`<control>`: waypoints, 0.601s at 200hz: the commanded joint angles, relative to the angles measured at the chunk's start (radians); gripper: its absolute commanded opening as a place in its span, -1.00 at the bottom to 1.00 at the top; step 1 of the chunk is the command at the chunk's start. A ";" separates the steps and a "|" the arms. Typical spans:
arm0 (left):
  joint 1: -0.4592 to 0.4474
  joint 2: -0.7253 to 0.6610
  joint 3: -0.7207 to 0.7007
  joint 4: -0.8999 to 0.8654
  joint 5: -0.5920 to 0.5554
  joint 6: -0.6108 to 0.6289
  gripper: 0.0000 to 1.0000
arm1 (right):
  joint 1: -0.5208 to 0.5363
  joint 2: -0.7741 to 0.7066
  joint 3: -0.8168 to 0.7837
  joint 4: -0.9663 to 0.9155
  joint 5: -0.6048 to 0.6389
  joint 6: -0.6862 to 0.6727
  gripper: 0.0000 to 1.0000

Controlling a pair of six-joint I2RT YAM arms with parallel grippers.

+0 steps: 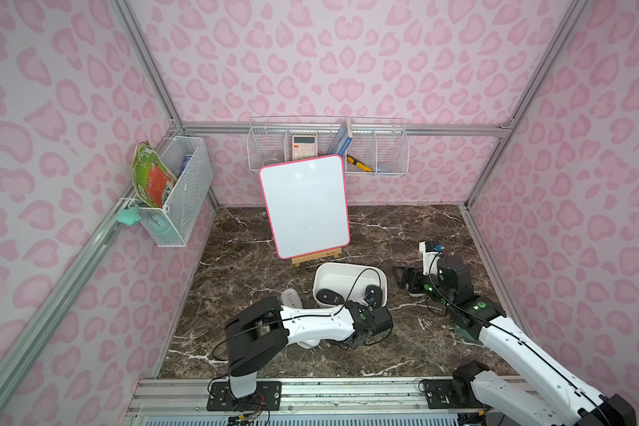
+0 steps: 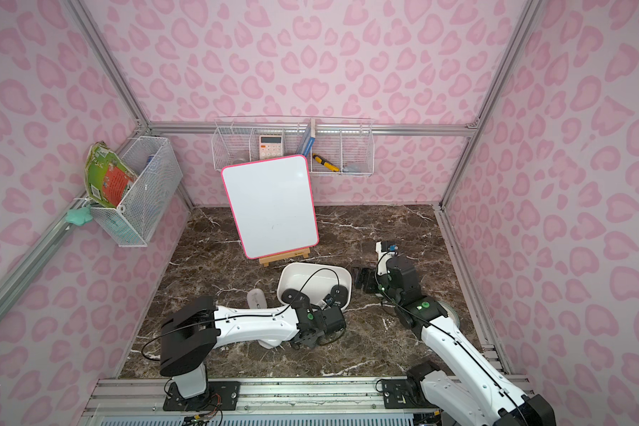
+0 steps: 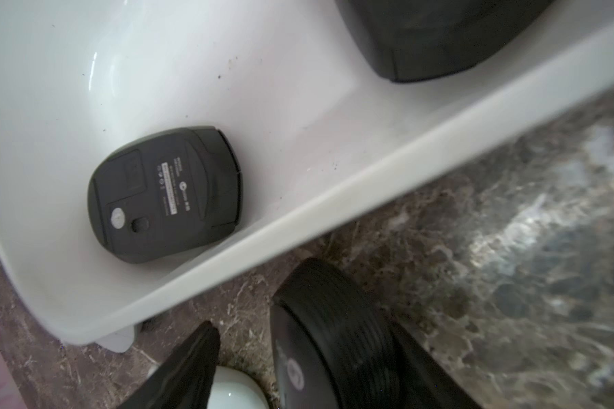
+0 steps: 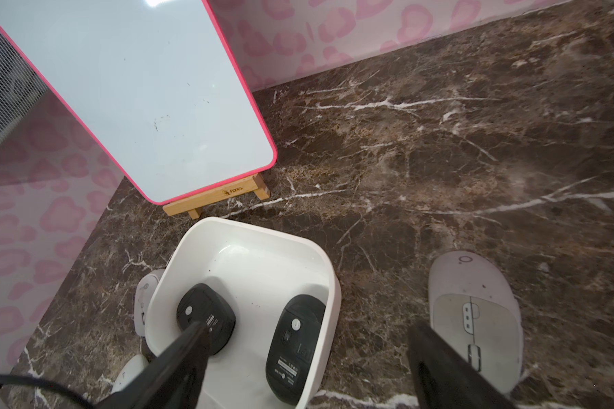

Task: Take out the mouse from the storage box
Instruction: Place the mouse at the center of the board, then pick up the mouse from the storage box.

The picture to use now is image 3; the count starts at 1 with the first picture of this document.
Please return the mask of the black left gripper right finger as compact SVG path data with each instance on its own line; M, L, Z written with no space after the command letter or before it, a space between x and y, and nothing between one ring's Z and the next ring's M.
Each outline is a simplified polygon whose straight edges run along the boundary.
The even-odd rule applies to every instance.
M398 408L481 409L401 325L394 322L391 330L400 380Z

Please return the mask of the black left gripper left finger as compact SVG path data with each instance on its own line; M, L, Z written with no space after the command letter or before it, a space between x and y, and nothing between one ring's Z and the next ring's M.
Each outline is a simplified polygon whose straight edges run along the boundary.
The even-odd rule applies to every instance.
M119 409L206 409L219 350L218 329L201 323Z

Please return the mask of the black computer mouse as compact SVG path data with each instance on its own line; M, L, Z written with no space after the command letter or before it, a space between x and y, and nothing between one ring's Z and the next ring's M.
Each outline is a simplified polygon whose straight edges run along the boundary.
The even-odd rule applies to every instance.
M387 320L363 290L317 258L283 281L269 310L283 408L395 408L397 352Z

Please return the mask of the white plastic storage box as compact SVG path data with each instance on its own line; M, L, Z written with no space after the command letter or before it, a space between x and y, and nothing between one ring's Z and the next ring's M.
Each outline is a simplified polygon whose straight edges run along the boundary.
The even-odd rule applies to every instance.
M332 1L0 1L0 259L53 337L135 325L614 85L614 1L557 1L464 73L378 77ZM240 161L227 240L132 265L90 176L137 138L212 125Z

